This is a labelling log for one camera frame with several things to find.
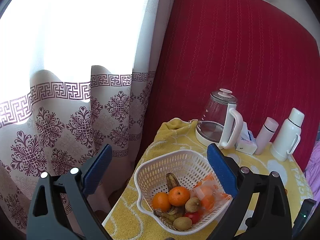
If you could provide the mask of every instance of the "screw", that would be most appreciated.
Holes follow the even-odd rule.
[[[241,167],[240,170],[242,173],[245,173],[245,174],[249,173],[249,171],[250,171],[248,167]]]
[[[78,171],[79,171],[78,168],[72,168],[72,169],[70,170],[70,173],[71,173],[71,174],[77,174]]]
[[[279,173],[278,173],[278,172],[276,172],[276,171],[273,171],[273,172],[272,172],[272,176],[274,176],[274,177],[276,177],[276,178],[277,178],[277,177],[279,177]]]
[[[48,173],[46,171],[41,173],[41,175],[40,175],[40,177],[43,179],[46,178],[47,176],[48,176]]]

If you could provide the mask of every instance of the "red fabric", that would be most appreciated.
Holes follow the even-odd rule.
[[[254,136],[305,114],[294,157],[305,169],[320,120],[319,52],[311,34],[262,0],[175,0],[145,116],[142,153],[162,122],[199,118],[210,92],[230,89]]]

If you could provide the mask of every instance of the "tablecloth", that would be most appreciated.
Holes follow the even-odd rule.
[[[174,118],[161,125],[153,143],[147,148],[138,166],[168,152],[179,149],[191,149],[206,156],[207,147],[199,143],[195,136],[196,120],[184,122]],[[312,198],[311,189],[293,157],[285,162],[277,161],[266,147],[262,155],[247,155],[235,149],[222,150],[225,156],[232,157],[239,166],[247,166],[254,173],[268,175],[271,171],[277,171],[285,188],[288,190],[288,200],[291,211],[292,223],[294,222],[304,199]],[[141,213],[137,208],[138,192],[134,184],[133,176],[120,199],[113,208],[112,213],[106,218],[104,227],[114,240],[164,240],[173,237],[176,240],[206,239],[217,225],[212,222],[201,231],[189,236],[177,236],[168,233],[148,215]],[[248,211],[244,217],[251,217],[258,199],[258,194],[252,196]],[[246,230],[244,221],[240,225],[238,234]]]

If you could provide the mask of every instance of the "banana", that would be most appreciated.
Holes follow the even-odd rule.
[[[166,178],[169,191],[172,190],[174,187],[180,187],[178,179],[171,172],[167,173]]]
[[[164,213],[161,211],[160,208],[155,209],[153,211],[154,215],[156,215],[157,217],[161,217],[163,218],[165,221],[167,221],[169,224],[173,224],[173,222],[180,217],[184,216],[185,213],[185,207],[181,206],[181,207],[175,207],[172,206],[171,210],[168,213]]]

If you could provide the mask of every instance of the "thermos cup handle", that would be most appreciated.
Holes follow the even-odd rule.
[[[297,141],[295,142],[295,144],[292,146],[291,151],[289,152],[289,150],[287,150],[287,154],[293,154],[294,150],[296,149],[296,147],[298,146],[299,142],[300,142],[300,135],[296,134],[296,136],[298,137]]]

